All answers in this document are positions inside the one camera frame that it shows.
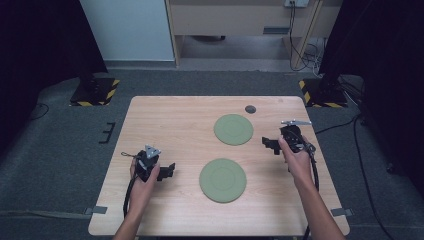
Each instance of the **forearm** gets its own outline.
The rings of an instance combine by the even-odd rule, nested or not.
[[[345,239],[313,183],[296,184],[314,240]]]
[[[138,227],[140,226],[142,213],[135,213],[129,211],[118,231],[116,231],[114,240],[133,240],[137,234]]]

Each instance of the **wooden table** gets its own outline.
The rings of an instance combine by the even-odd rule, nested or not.
[[[245,111],[247,105],[256,113]],[[240,146],[219,141],[213,132],[218,118],[239,114],[252,123],[254,134]],[[307,221],[282,155],[265,148],[262,137],[277,139],[282,120],[309,117],[299,97],[134,97],[110,162],[97,206],[106,214],[93,214],[92,235],[114,235],[123,220],[122,206],[130,179],[131,158],[150,144],[162,150],[159,162],[175,162],[172,178],[157,182],[138,235],[145,236],[295,236],[303,235]],[[340,201],[312,126],[300,126],[317,148],[320,192],[329,209]],[[207,198],[199,174],[209,161],[229,158],[244,169],[245,192],[236,201],[220,204]],[[335,217],[342,232],[349,232],[345,216]]]

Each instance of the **green circular pad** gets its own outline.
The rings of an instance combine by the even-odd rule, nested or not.
[[[219,203],[228,203],[240,197],[246,182],[246,174],[240,165],[225,158],[210,161],[200,173],[203,193]]]
[[[216,137],[228,145],[241,145],[253,136],[253,126],[247,118],[228,114],[220,117],[214,126]]]

